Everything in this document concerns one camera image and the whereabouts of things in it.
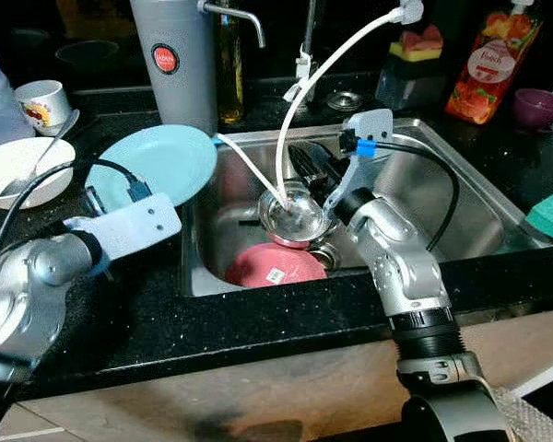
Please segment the pink bowl with sticker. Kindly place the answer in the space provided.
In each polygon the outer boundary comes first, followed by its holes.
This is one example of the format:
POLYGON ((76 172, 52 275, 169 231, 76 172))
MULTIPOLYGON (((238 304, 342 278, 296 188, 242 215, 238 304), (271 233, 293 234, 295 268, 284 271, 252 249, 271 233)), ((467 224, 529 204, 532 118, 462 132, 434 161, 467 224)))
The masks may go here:
POLYGON ((326 277, 324 267, 309 252, 264 243, 254 245, 235 257, 225 278, 229 283, 255 289, 320 281, 326 277))

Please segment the peach juice bottle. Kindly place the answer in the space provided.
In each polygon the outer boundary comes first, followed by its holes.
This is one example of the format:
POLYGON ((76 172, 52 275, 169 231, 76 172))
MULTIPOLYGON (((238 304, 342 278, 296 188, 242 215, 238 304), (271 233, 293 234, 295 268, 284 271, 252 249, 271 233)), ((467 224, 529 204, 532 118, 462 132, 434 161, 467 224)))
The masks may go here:
POLYGON ((542 29, 542 18, 531 8, 536 0, 510 3, 488 13, 478 25, 472 51, 444 107, 454 118, 486 123, 494 117, 542 29))

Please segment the dark bowl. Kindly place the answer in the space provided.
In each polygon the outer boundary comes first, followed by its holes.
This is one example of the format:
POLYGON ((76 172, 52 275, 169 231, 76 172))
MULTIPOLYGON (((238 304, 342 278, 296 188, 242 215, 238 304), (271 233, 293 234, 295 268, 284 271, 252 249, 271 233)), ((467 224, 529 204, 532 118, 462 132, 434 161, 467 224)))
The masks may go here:
POLYGON ((113 41, 76 41, 54 51, 54 59, 75 75, 100 75, 118 66, 121 47, 113 41))

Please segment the stainless steel sink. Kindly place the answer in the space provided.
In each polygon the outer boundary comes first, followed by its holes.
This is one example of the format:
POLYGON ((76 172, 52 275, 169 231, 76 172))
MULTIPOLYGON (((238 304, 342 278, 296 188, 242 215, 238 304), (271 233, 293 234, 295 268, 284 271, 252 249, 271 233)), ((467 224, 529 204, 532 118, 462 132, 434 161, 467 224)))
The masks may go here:
MULTIPOLYGON (((229 265, 254 245, 274 243, 261 227, 258 198, 265 186, 255 172, 272 176, 277 131, 234 135, 234 146, 218 145, 218 163, 206 187, 182 210, 182 287, 188 297, 250 289, 226 281, 229 265)), ((524 214, 482 173, 419 119, 394 119, 394 141, 406 152, 381 150, 374 192, 390 195, 413 224, 432 235, 448 211, 451 184, 440 166, 415 150, 440 157, 459 177, 459 202, 453 219, 433 249, 440 262, 542 248, 525 231, 524 214)), ((309 252, 327 273, 344 276, 364 265, 345 230, 314 241, 309 252)))

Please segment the glass oil bottle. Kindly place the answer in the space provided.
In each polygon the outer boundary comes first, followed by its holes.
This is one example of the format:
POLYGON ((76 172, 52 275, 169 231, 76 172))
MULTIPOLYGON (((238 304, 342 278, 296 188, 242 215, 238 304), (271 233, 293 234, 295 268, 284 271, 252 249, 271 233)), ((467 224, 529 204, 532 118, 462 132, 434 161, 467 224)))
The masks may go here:
POLYGON ((244 114, 239 19, 221 14, 215 20, 215 38, 218 118, 221 123, 236 123, 244 114))

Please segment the chrome faucet spout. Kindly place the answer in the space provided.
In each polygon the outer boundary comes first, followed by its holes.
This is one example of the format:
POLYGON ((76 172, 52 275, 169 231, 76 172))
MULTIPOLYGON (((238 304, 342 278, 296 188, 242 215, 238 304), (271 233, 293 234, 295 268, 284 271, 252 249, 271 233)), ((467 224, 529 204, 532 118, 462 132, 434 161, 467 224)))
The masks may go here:
POLYGON ((226 6, 217 5, 213 0, 199 0, 197 1, 197 8, 201 12, 218 14, 219 16, 235 17, 240 20, 250 22, 253 25, 256 33, 256 41, 258 41, 258 47, 265 47, 265 33, 263 24, 261 24, 260 18, 254 13, 247 11, 239 11, 239 9, 230 8, 226 6))

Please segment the metal spoon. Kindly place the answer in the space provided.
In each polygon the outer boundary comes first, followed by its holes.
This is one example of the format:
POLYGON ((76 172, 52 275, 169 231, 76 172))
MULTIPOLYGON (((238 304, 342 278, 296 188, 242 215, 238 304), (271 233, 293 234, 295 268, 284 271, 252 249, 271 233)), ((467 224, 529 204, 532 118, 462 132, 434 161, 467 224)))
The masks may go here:
POLYGON ((29 183, 32 182, 33 178, 37 176, 36 171, 38 165, 40 165, 41 161, 45 159, 46 155, 48 155, 48 153, 52 151, 53 145, 59 142, 59 140, 61 140, 63 136, 66 136, 71 130, 73 130, 76 122, 78 122, 79 114, 81 114, 81 110, 79 109, 73 110, 73 112, 70 113, 69 118, 67 118, 67 121, 65 122, 65 125, 63 125, 62 129, 54 135, 52 141, 48 145, 46 145, 43 152, 41 152, 41 154, 36 159, 35 163, 32 164, 32 168, 29 169, 29 173, 27 174, 27 176, 9 181, 6 187, 2 191, 0 191, 0 195, 15 195, 28 189, 29 183))

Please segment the shiny steel bowl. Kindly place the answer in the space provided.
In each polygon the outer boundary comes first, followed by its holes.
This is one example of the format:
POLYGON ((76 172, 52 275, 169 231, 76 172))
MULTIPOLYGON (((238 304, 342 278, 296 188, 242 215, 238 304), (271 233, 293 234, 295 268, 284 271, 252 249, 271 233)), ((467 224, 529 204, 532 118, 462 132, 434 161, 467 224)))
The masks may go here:
POLYGON ((258 215, 264 231, 277 244, 292 249, 307 249, 322 240, 336 227, 314 201, 313 194, 300 180, 285 180, 288 207, 271 190, 258 198, 258 215))

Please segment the grey cylinder with red logo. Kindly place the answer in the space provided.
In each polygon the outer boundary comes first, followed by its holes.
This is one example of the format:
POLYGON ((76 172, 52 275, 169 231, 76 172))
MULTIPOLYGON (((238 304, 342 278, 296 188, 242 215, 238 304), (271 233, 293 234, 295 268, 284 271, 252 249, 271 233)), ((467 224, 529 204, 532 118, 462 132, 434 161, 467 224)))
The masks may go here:
POLYGON ((163 123, 218 129, 212 18, 199 0, 130 0, 163 123))

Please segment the teal round plate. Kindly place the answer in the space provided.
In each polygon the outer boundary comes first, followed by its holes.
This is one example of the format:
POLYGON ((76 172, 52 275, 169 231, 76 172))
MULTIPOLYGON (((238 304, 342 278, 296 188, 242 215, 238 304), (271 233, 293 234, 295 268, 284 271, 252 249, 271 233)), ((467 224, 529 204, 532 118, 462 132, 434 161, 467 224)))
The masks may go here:
POLYGON ((129 169, 151 192, 168 195, 177 207, 204 189, 217 165, 218 153, 205 132, 163 123, 118 140, 100 159, 129 169))

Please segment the yellow and pink sponge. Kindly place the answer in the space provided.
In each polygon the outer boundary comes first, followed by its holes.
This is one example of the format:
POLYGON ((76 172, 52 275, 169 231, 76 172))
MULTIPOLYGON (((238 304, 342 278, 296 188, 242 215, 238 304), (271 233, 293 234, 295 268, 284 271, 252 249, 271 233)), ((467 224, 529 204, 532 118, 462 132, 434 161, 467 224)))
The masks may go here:
POLYGON ((403 30, 399 41, 391 43, 389 52, 399 56, 403 62, 427 62, 440 58, 442 45, 440 29, 435 24, 429 24, 423 32, 403 30))

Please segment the chrome tap stem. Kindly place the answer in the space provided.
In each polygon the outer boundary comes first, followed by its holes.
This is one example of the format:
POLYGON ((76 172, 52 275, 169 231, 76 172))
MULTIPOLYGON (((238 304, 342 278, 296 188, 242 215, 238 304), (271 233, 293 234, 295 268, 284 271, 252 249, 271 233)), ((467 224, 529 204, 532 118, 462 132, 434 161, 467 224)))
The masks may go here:
POLYGON ((324 5, 324 0, 309 0, 309 12, 307 12, 305 30, 303 31, 303 41, 299 46, 299 55, 295 59, 295 80, 294 85, 289 92, 285 94, 284 100, 292 102, 295 94, 301 91, 307 91, 307 99, 312 96, 311 86, 306 86, 313 71, 314 61, 312 59, 312 38, 315 27, 318 25, 320 9, 324 5))

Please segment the purple cup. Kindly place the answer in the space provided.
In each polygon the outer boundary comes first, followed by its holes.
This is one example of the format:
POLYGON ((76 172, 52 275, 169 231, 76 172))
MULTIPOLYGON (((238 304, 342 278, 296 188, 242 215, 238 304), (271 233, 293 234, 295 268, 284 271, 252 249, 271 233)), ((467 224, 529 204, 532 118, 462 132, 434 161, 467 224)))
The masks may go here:
POLYGON ((518 88, 513 102, 515 129, 525 134, 553 134, 553 92, 518 88))

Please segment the grey mesh sheet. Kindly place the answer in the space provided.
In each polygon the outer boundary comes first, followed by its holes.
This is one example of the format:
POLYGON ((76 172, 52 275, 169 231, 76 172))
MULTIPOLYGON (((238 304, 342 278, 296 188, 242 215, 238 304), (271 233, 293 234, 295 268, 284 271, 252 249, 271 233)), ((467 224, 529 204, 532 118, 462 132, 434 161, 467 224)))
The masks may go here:
POLYGON ((497 408, 522 442, 553 442, 553 420, 504 388, 491 388, 497 408))

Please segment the white ceramic bowl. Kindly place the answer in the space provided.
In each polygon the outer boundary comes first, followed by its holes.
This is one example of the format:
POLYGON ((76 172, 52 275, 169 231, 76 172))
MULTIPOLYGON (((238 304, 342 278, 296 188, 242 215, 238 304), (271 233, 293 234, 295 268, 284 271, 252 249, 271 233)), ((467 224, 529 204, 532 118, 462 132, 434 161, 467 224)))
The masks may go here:
MULTIPOLYGON (((0 209, 8 210, 17 198, 17 193, 4 193, 6 185, 17 178, 25 178, 41 152, 53 141, 52 136, 32 136, 0 145, 0 209)), ((74 169, 53 174, 38 185, 29 195, 22 209, 32 209, 58 197, 73 181, 74 169)))

